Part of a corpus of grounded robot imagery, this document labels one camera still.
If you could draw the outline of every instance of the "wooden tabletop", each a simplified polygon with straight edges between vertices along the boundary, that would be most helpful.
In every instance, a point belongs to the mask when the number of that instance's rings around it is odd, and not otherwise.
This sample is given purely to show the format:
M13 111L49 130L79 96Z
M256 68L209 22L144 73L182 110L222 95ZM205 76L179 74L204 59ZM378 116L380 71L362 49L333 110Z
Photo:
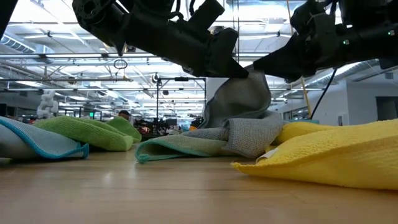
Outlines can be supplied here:
M0 161L0 223L398 223L398 192L249 177L241 160Z

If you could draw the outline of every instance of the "black machinery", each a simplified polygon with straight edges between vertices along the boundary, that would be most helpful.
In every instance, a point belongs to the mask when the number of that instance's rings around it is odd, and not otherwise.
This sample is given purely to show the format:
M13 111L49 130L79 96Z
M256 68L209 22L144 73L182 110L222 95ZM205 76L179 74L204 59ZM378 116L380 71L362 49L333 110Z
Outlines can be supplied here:
M335 25L337 3L343 23ZM286 46L255 61L255 70L293 82L323 68L374 58L383 69L398 65L397 0L307 0L290 23L296 33Z
M0 8L0 34L17 0ZM233 58L238 33L230 28L211 34L208 28L224 12L217 0L206 0L185 21L180 0L74 0L79 24L120 55L131 46L181 65L197 77L247 77ZM336 7L342 24L335 25ZM255 70L287 82L319 69L378 58L381 68L398 65L398 0L307 0L291 20L296 33L285 47L254 62ZM174 22L170 19L178 16Z
M248 72L232 58L238 33L227 28L217 34L208 29L224 8L217 0L206 0L185 21L174 0L74 0L78 23L113 46L122 56L126 44L183 67L196 77L246 78Z

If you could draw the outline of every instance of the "yellow microfiber cloth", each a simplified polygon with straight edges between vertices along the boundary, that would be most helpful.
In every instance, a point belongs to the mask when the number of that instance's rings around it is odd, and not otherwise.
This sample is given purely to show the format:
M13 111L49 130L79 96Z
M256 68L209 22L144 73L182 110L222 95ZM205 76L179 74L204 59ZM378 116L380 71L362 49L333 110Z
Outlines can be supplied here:
M274 140L272 145L280 145L287 140L302 136L305 134L310 134L318 131L326 131L335 128L340 128L340 126L329 126L329 125L320 125L314 124L310 122L293 122L287 123L283 126L282 131L278 135L278 137Z
M245 174L365 189L398 190L398 119L291 138Z

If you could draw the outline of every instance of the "green microfiber cloth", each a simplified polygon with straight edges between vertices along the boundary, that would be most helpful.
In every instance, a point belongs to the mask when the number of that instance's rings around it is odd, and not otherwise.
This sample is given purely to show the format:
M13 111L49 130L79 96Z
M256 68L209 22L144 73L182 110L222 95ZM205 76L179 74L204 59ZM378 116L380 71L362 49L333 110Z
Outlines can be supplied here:
M134 142L141 142L142 136L140 132L130 124L130 122L122 117L115 117L106 122L106 124L116 128L118 131L131 136Z
M221 148L226 141L193 138L182 135L171 135L150 139L142 143L136 150L136 159L140 163L173 159L178 157L215 157L237 156L233 152Z
M34 126L109 151L128 151L134 143L134 139L138 139L138 137L133 138L133 136L101 121L69 116L45 119L35 123Z

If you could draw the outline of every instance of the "crumpled cloth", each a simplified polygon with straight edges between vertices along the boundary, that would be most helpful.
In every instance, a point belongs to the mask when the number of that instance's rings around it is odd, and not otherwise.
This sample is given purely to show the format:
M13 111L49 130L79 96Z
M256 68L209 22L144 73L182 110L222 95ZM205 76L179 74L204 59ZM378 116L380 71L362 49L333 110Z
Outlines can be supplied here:
M207 103L205 121L183 135L227 141L223 150L257 158L283 127L281 115L267 110L270 104L264 73L251 71L246 79L230 78Z

